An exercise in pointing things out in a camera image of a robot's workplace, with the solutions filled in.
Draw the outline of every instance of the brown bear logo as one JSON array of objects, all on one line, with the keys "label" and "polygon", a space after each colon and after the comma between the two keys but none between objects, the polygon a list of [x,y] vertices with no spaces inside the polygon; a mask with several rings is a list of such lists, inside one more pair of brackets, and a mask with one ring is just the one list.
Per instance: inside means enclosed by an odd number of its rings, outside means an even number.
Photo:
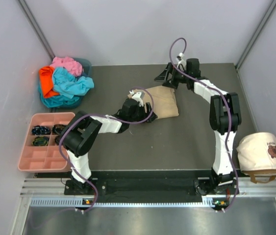
[{"label": "brown bear logo", "polygon": [[268,153],[271,155],[271,158],[276,158],[276,146],[269,145]]}]

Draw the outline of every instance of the metal pole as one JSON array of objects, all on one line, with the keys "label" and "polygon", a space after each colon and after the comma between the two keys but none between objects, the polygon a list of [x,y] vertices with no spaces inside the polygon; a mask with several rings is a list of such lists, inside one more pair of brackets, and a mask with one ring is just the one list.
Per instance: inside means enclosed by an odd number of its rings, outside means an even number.
[{"label": "metal pole", "polygon": [[46,50],[47,54],[49,55],[50,59],[53,60],[53,58],[55,57],[55,54],[53,52],[53,50],[51,49],[46,37],[44,36],[41,28],[39,27],[36,19],[34,18],[28,4],[26,3],[25,0],[17,0],[17,2],[19,3],[21,9],[23,10],[25,16],[27,17],[27,19],[29,20],[34,32],[36,33],[36,35],[38,36],[40,42],[42,43],[44,49]]},{"label": "metal pole", "polygon": [[264,17],[262,18],[260,24],[256,28],[254,34],[252,35],[250,41],[248,42],[248,44],[247,44],[244,52],[240,56],[237,64],[235,65],[235,67],[236,67],[237,70],[239,70],[240,67],[242,66],[244,60],[246,59],[247,55],[249,54],[249,52],[252,49],[254,43],[256,42],[256,40],[258,39],[259,35],[263,31],[265,25],[267,24],[269,18],[272,16],[272,14],[273,14],[273,12],[274,12],[275,9],[276,9],[276,0],[273,0],[271,2],[271,4],[270,4],[269,8],[267,9],[266,13],[264,14]]}]

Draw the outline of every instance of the folded cloth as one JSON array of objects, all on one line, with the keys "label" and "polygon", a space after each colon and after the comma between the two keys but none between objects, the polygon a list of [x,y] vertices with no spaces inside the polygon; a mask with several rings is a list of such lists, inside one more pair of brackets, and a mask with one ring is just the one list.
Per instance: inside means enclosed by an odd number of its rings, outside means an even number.
[{"label": "folded cloth", "polygon": [[52,76],[54,91],[72,99],[74,95],[85,95],[94,83],[90,77],[80,77],[78,80],[63,67],[55,68]]},{"label": "folded cloth", "polygon": [[70,57],[60,58],[55,57],[53,63],[50,65],[54,68],[64,67],[73,76],[80,76],[82,73],[82,65]]},{"label": "folded cloth", "polygon": [[53,80],[52,75],[54,72],[54,68],[50,66],[45,66],[39,70],[41,89],[44,98],[50,98],[55,95],[59,95],[59,93],[53,91]]},{"label": "folded cloth", "polygon": [[71,106],[80,99],[80,96],[73,96],[72,99],[69,99],[63,95],[56,95],[50,98],[44,98],[42,89],[41,89],[41,83],[39,83],[38,91],[40,93],[40,98],[42,103],[48,108],[55,108],[60,106]]},{"label": "folded cloth", "polygon": [[[147,89],[154,100],[154,112],[157,119],[170,118],[179,116],[178,107],[175,98],[175,90],[168,87],[158,86]],[[142,90],[134,90],[134,92],[143,92]],[[149,102],[152,105],[150,96],[145,93],[143,103]]]}]

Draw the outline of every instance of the orange cloth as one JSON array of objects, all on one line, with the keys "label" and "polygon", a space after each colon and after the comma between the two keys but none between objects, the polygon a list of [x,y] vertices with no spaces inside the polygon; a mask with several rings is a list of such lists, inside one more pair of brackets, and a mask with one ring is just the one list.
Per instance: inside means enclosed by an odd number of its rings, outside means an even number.
[{"label": "orange cloth", "polygon": [[53,91],[53,80],[52,75],[55,68],[51,66],[45,66],[39,70],[40,82],[41,82],[41,90],[44,98],[50,98],[55,95],[59,95],[59,93]]}]

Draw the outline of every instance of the pink cloth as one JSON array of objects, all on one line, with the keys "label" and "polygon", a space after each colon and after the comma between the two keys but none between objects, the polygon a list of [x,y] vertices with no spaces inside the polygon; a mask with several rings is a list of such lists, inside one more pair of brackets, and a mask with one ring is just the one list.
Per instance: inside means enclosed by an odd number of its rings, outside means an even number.
[{"label": "pink cloth", "polygon": [[82,65],[70,57],[59,58],[55,57],[53,63],[50,65],[53,68],[64,67],[73,76],[80,76],[82,73]]}]

